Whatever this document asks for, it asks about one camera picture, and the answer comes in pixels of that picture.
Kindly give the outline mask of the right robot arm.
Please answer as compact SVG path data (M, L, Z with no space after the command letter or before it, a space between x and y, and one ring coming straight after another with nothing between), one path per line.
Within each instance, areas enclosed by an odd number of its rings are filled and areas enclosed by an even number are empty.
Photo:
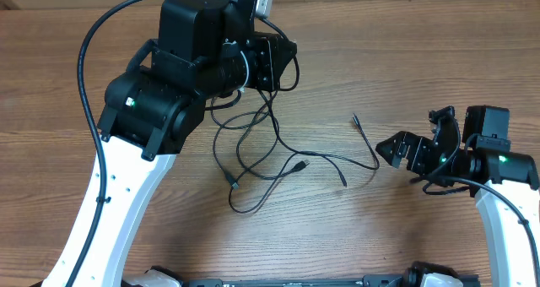
M400 131L376 152L391 166L407 161L431 196L469 193L483 222L495 286L539 284L539 174L508 139L510 111L470 106L460 127L453 106L429 113L432 138Z

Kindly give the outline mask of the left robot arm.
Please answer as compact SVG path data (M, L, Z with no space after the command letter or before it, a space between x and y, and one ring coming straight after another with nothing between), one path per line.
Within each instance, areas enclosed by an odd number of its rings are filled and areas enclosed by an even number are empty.
M231 107L245 89L280 90L297 52L262 33L273 0L163 0L146 41L87 115L96 157L83 203L46 286L121 286L134 236L155 189L212 99Z

